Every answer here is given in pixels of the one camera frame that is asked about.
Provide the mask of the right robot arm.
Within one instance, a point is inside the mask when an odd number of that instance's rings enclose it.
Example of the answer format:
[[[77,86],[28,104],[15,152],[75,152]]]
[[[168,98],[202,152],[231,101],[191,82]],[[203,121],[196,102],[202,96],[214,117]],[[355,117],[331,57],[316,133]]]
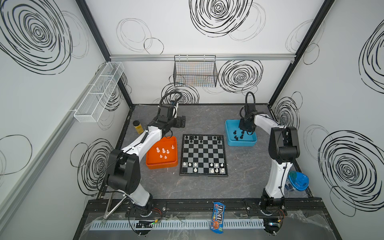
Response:
[[[240,110],[239,128],[253,133],[257,127],[270,135],[269,155],[272,167],[268,183],[263,189],[260,201],[261,212],[266,216],[283,209],[285,204],[284,187],[291,167],[300,156],[298,130],[295,127],[282,125],[263,112],[256,110],[255,103],[248,102],[248,96],[255,95],[247,92],[245,105]]]

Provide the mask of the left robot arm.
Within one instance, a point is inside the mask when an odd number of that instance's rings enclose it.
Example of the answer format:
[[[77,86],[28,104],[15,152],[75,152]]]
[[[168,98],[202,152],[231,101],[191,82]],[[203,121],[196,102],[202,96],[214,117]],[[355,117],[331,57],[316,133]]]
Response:
[[[173,128],[185,127],[185,116],[178,116],[180,91],[165,94],[159,103],[157,115],[147,129],[130,145],[110,152],[102,185],[112,188],[111,193],[121,193],[123,199],[146,212],[153,208],[153,196],[141,185],[140,161],[146,153]]]

